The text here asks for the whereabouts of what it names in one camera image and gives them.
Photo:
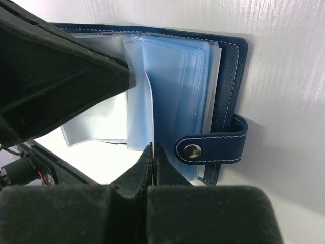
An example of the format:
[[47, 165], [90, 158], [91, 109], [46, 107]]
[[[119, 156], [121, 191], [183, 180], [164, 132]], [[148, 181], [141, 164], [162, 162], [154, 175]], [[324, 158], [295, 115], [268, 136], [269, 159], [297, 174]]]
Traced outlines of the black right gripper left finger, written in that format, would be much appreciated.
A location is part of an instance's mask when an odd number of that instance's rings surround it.
[[10, 186], [1, 191], [1, 243], [145, 243], [152, 146], [108, 185]]

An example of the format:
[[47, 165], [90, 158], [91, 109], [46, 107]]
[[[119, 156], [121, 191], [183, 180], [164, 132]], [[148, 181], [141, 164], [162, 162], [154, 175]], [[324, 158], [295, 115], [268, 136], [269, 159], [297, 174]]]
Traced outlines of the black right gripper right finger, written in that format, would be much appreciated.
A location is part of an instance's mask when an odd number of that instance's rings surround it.
[[252, 186], [196, 187], [158, 145], [147, 189], [148, 243], [281, 243], [267, 195]]

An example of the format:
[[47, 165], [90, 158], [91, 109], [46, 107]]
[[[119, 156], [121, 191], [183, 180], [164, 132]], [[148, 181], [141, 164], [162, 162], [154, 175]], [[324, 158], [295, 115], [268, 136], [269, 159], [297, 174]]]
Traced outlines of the blue leather card holder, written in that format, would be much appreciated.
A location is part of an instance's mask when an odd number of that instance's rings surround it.
[[242, 158], [248, 124], [235, 114], [248, 43], [245, 39], [143, 26], [59, 23], [57, 27], [127, 61], [130, 89], [62, 125], [68, 147], [87, 141], [142, 151], [154, 144], [189, 181], [214, 186], [223, 164]]

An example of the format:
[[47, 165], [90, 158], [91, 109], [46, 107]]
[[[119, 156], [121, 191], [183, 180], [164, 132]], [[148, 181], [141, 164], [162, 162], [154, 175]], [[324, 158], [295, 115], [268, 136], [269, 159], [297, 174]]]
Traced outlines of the grey striped credit card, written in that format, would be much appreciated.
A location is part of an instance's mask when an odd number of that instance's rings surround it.
[[155, 146], [154, 146], [154, 108], [153, 108], [153, 93], [152, 93], [152, 87], [151, 87], [151, 82], [149, 79], [149, 76], [147, 72], [144, 72], [146, 80], [148, 82], [148, 87], [149, 87], [149, 121], [150, 121], [150, 137], [151, 137], [151, 146], [152, 146], [152, 156], [154, 157], [155, 155]]

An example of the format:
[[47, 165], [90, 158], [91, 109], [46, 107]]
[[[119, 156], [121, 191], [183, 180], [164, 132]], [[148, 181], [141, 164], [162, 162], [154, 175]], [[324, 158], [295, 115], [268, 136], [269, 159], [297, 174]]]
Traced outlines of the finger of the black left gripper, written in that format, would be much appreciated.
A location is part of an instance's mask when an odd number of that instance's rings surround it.
[[1, 145], [44, 136], [129, 87], [125, 61], [1, 1]]

